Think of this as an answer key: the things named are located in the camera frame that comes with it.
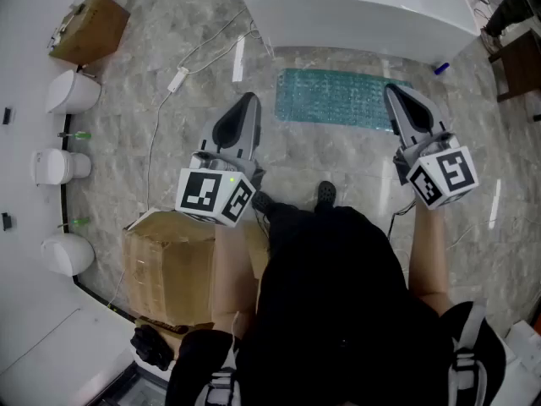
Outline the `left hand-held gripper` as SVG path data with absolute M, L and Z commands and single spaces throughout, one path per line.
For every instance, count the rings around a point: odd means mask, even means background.
M 181 169 L 175 210 L 197 222 L 236 227 L 265 174 L 253 159 L 260 133 L 261 104 L 253 92 L 209 121 Z

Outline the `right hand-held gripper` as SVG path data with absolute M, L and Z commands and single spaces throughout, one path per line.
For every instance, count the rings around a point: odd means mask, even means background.
M 385 106 L 400 139 L 393 162 L 401 184 L 412 186 L 429 209 L 459 200 L 479 186 L 473 159 L 461 146 L 440 109 L 405 85 L 385 86 Z

